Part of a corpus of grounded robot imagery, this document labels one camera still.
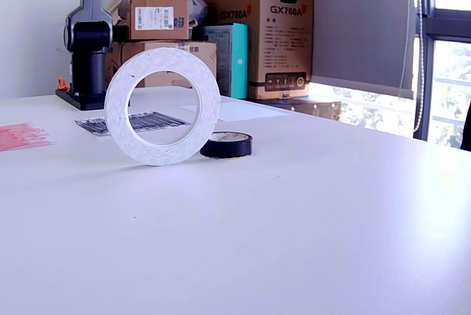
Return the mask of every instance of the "window frame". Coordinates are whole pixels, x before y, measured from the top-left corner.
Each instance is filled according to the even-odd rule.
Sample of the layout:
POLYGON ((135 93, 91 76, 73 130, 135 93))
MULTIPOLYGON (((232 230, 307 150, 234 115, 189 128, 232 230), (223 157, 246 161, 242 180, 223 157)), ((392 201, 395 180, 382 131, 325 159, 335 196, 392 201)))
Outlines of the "window frame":
MULTIPOLYGON (((419 34, 419 18, 423 21, 424 51, 424 102, 422 120, 414 138, 428 140, 431 122, 431 104, 433 90, 433 56, 436 40, 471 43, 471 11, 444 10, 435 7, 435 0, 422 0, 423 12, 417 10, 416 33, 419 34)), ((417 89, 416 122, 419 115, 421 87, 417 89)))

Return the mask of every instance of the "window blind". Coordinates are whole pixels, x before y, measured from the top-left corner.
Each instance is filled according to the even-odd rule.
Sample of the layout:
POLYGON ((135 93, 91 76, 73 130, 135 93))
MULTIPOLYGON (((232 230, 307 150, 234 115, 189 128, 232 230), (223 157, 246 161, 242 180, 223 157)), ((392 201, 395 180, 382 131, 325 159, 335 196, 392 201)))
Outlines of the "window blind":
POLYGON ((412 99, 415 17, 414 0, 314 0, 312 81, 412 99))

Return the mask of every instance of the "black electrical tape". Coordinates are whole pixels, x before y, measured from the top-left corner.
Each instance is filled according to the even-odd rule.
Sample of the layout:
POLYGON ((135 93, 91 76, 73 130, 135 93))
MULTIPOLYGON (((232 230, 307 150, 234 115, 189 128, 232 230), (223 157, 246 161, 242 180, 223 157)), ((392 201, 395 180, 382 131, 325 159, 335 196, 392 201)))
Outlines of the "black electrical tape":
POLYGON ((200 153, 208 158, 243 158, 252 154, 252 136, 239 132, 215 132, 200 153))

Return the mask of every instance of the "white wall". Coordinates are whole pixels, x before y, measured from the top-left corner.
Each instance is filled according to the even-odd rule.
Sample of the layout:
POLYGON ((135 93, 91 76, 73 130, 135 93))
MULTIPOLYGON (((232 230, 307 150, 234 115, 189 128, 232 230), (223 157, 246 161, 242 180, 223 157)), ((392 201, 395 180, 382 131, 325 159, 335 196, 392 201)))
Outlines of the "white wall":
MULTIPOLYGON (((107 7, 113 0, 103 0, 107 7)), ((53 94, 68 81, 65 17, 79 0, 1 0, 0 99, 53 94)))

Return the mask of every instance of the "teal box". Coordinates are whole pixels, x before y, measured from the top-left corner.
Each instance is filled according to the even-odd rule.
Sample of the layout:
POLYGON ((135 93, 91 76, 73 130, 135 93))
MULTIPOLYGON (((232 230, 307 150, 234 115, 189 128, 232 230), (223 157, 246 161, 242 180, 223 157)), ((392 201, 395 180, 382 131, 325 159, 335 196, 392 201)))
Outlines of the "teal box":
POLYGON ((249 27, 231 23, 200 26, 194 30, 197 40, 216 43, 216 80, 221 95, 235 99, 247 98, 249 27))

